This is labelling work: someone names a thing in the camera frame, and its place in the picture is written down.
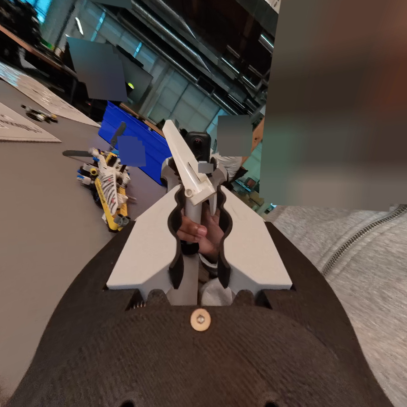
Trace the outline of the person's right forearm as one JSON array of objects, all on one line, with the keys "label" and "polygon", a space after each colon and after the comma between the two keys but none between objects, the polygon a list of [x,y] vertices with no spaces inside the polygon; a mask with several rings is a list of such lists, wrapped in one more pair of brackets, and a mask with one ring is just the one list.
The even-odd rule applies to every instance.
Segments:
[{"label": "person's right forearm", "polygon": [[218,279],[217,263],[211,263],[199,253],[202,267],[208,272],[209,280],[199,290],[200,305],[203,307],[230,306],[236,294],[224,288]]}]

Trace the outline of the white printed paper sheet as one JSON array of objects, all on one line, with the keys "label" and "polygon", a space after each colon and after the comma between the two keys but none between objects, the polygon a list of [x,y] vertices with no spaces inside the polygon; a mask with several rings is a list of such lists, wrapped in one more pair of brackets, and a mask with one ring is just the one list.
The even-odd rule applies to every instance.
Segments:
[{"label": "white printed paper sheet", "polygon": [[0,104],[0,140],[61,143],[61,140],[2,103]]}]

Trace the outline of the lego helicopter model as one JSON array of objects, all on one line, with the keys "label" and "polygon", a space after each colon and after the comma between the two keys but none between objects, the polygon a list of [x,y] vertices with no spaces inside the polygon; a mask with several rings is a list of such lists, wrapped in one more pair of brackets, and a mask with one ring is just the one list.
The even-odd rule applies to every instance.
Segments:
[{"label": "lego helicopter model", "polygon": [[131,218],[128,215],[126,189],[130,183],[128,167],[122,164],[115,149],[119,136],[126,129],[121,122],[110,140],[108,150],[90,148],[88,151],[65,150],[63,156],[69,158],[91,158],[92,163],[84,163],[77,171],[77,180],[86,186],[97,206],[103,209],[102,219],[112,233],[121,231]]}]

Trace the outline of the pile of lego pieces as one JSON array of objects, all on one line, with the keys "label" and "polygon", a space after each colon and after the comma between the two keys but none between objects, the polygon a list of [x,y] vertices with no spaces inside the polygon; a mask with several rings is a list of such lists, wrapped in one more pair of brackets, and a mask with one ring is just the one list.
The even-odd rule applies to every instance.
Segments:
[{"label": "pile of lego pieces", "polygon": [[21,105],[21,108],[24,110],[27,117],[38,121],[46,123],[58,123],[59,120],[56,115],[52,113],[47,113],[42,110],[34,109],[26,105]]}]

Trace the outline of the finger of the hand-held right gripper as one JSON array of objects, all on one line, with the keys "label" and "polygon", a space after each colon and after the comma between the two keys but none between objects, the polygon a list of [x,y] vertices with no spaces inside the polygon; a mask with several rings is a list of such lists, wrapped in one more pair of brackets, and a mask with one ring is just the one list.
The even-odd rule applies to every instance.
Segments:
[{"label": "finger of the hand-held right gripper", "polygon": [[160,181],[166,187],[166,191],[171,191],[174,187],[182,185],[181,177],[177,170],[173,157],[167,158],[162,163]]},{"label": "finger of the hand-held right gripper", "polygon": [[222,164],[217,164],[216,169],[211,173],[210,182],[215,191],[218,187],[224,184],[228,180],[228,173]]}]

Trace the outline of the open instruction booklet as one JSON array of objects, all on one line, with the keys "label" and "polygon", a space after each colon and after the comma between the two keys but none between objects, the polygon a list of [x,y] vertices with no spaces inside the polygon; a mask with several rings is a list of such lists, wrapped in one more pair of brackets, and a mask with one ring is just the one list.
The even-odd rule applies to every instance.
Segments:
[{"label": "open instruction booklet", "polygon": [[0,77],[50,113],[100,128],[98,123],[91,120],[27,74],[7,64],[0,63]]}]

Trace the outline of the blue plastic bin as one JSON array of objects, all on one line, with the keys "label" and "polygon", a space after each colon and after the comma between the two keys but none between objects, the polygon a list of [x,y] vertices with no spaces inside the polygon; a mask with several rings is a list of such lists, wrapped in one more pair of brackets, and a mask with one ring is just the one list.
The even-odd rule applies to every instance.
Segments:
[{"label": "blue plastic bin", "polygon": [[107,102],[98,132],[99,136],[110,143],[122,122],[126,123],[123,135],[137,138],[145,147],[146,165],[142,166],[141,170],[159,185],[162,185],[160,181],[162,163],[171,156],[167,141],[147,124],[110,101]]}]

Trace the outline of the long white lego blade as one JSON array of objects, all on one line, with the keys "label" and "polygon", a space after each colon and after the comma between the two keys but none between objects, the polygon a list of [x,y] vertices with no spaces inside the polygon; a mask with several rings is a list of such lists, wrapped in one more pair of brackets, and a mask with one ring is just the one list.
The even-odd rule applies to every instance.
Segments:
[{"label": "long white lego blade", "polygon": [[166,120],[162,131],[184,186],[185,196],[193,206],[197,206],[214,195],[215,189],[208,176],[200,172],[198,161],[174,122]]}]

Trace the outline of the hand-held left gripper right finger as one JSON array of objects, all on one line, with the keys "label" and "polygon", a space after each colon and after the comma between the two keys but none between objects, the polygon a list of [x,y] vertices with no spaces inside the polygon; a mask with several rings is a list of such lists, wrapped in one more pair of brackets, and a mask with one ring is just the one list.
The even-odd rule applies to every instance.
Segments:
[{"label": "hand-held left gripper right finger", "polygon": [[226,187],[217,190],[219,227],[217,276],[231,291],[290,289],[292,280],[264,219]]}]

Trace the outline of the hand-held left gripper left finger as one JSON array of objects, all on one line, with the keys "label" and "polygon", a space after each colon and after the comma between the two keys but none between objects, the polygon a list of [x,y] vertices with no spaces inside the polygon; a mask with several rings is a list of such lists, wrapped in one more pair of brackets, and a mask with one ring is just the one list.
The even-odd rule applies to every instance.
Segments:
[{"label": "hand-held left gripper left finger", "polygon": [[177,185],[136,219],[107,281],[109,289],[168,292],[180,287],[184,260],[177,232],[184,206],[184,187]]}]

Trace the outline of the person's right hand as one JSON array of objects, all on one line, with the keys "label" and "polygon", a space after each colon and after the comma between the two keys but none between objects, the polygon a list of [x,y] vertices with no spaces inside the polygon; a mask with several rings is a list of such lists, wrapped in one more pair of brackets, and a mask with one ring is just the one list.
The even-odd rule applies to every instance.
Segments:
[{"label": "person's right hand", "polygon": [[210,207],[204,203],[202,205],[201,221],[194,222],[182,210],[182,224],[177,231],[180,240],[187,243],[198,243],[199,253],[216,262],[219,245],[223,237],[223,231],[219,226],[219,210],[214,215],[211,214]]}]

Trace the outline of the person's grey clothing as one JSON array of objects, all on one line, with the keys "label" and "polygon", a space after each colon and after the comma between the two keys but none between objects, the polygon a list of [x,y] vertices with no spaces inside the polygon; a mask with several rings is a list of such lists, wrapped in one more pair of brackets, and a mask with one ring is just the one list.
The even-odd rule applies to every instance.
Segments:
[{"label": "person's grey clothing", "polygon": [[277,206],[264,219],[327,279],[379,384],[406,406],[406,204],[387,212]]}]

